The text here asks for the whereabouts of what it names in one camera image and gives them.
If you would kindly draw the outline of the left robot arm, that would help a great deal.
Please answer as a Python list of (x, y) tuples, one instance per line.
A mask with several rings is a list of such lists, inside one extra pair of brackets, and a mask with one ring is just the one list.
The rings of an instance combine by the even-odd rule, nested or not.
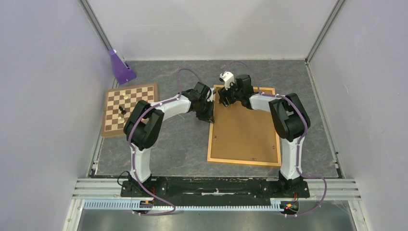
[(150, 193), (151, 177), (150, 153), (156, 143), (163, 121), (188, 112), (195, 112), (196, 117), (204, 122), (214, 122), (214, 96), (216, 90), (202, 82), (197, 82), (193, 89), (179, 92), (176, 96), (156, 103), (139, 101), (123, 132), (131, 150), (131, 169), (128, 180), (122, 188), (133, 190), (139, 196)]

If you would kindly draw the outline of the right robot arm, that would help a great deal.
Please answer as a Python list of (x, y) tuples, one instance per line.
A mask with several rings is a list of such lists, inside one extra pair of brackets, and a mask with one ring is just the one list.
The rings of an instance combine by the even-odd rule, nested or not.
[(291, 196), (303, 182), (301, 150), (303, 138), (310, 127), (310, 119), (298, 95), (267, 94), (254, 90), (249, 75), (235, 77), (231, 72), (224, 72), (219, 80), (224, 84), (218, 90), (219, 102), (225, 107), (239, 101), (250, 110), (271, 113), (275, 131), (281, 140), (278, 191), (283, 196)]

